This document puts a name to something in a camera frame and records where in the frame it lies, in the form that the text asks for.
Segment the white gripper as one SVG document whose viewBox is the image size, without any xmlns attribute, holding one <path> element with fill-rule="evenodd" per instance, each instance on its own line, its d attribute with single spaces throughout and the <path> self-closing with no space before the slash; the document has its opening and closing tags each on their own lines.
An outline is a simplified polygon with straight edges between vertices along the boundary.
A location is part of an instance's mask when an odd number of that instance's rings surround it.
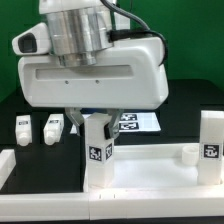
<svg viewBox="0 0 224 224">
<path fill-rule="evenodd" d="M 18 71 L 26 101 L 33 107 L 66 108 L 65 113 L 84 133 L 80 108 L 104 108 L 110 117 L 106 139 L 119 136 L 123 109 L 158 108 L 168 97 L 163 44 L 156 37 L 126 39 L 96 55 L 92 66 L 66 68 L 54 56 L 19 60 Z"/>
</svg>

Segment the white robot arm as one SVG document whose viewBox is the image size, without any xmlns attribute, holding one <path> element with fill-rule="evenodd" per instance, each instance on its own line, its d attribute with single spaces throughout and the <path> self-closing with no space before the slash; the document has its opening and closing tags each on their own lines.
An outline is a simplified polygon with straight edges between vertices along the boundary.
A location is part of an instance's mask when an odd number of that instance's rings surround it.
<svg viewBox="0 0 224 224">
<path fill-rule="evenodd" d="M 125 109 L 158 108 L 168 96 L 165 38 L 110 0 L 39 0 L 45 21 L 15 37 L 23 94 L 34 107 L 61 107 L 83 133 L 83 108 L 111 119 L 118 136 Z"/>
</svg>

